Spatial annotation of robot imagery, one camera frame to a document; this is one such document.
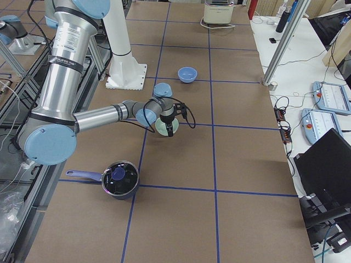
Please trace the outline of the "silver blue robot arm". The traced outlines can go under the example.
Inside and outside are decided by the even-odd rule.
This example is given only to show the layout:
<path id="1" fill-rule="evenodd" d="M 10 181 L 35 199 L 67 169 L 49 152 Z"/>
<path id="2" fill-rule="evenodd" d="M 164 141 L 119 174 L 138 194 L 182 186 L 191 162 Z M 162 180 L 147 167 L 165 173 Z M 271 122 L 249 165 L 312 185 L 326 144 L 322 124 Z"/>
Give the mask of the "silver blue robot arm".
<path id="1" fill-rule="evenodd" d="M 49 72 L 39 104 L 21 129 L 18 144 L 39 164 L 55 165 L 75 151 L 79 132 L 136 118 L 143 126 L 158 119 L 172 129 L 175 106 L 169 85 L 156 86 L 147 102 L 126 100 L 96 110 L 75 113 L 73 102 L 88 45 L 103 21 L 112 58 L 108 88 L 143 88 L 147 66 L 133 57 L 121 1 L 46 1 L 46 21 L 56 27 Z"/>

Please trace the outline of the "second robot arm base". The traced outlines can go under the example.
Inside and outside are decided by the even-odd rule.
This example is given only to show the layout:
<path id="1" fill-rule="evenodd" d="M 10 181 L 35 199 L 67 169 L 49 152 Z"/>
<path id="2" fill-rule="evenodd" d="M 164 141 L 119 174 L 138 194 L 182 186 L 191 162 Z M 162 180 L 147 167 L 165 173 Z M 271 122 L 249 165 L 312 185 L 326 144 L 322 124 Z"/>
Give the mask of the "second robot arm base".
<path id="1" fill-rule="evenodd" d="M 30 35 L 17 16 L 5 15 L 1 17 L 1 41 L 14 55 L 35 55 L 44 38 Z"/>

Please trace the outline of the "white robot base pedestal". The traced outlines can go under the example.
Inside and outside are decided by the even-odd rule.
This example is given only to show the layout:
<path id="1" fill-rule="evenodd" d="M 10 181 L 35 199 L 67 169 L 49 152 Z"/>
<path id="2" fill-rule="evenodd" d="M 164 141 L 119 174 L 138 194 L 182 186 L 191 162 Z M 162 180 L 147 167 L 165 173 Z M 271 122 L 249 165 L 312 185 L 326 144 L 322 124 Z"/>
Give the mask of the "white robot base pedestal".
<path id="1" fill-rule="evenodd" d="M 148 66 L 138 63 L 132 54 L 121 1 L 110 2 L 110 10 L 103 21 L 112 51 L 106 87 L 142 90 Z"/>

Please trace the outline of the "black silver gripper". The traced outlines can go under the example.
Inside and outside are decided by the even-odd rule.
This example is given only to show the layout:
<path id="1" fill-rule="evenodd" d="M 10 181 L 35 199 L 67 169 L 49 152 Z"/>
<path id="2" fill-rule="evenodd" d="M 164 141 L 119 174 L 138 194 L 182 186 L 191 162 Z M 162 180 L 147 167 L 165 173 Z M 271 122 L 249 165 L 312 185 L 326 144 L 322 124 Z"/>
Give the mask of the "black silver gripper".
<path id="1" fill-rule="evenodd" d="M 160 120 L 164 123 L 166 123 L 166 131 L 167 131 L 167 136 L 172 137 L 174 135 L 173 132 L 173 120 L 175 119 L 175 111 L 174 111 L 174 106 L 172 105 L 170 108 L 167 110 L 164 110 L 160 114 Z"/>

